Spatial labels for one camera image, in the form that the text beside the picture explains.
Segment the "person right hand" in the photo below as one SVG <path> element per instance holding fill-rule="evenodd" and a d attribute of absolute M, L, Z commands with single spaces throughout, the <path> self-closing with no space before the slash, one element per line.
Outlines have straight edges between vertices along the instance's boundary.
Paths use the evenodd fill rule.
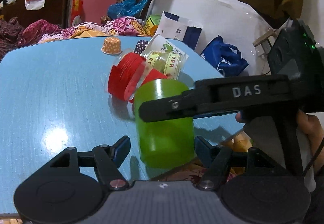
<path fill-rule="evenodd" d="M 242 119 L 241 113 L 236 114 L 236 121 L 240 123 L 245 123 L 245 121 Z M 297 116 L 297 123 L 300 131 L 302 131 L 302 133 L 304 133 L 304 135 L 308 137 L 310 149 L 314 156 L 323 140 L 323 128 L 320 124 L 319 119 L 317 118 L 317 116 L 308 115 L 299 110 Z M 314 172 L 317 173 L 322 167 L 323 149 L 314 161 Z"/>

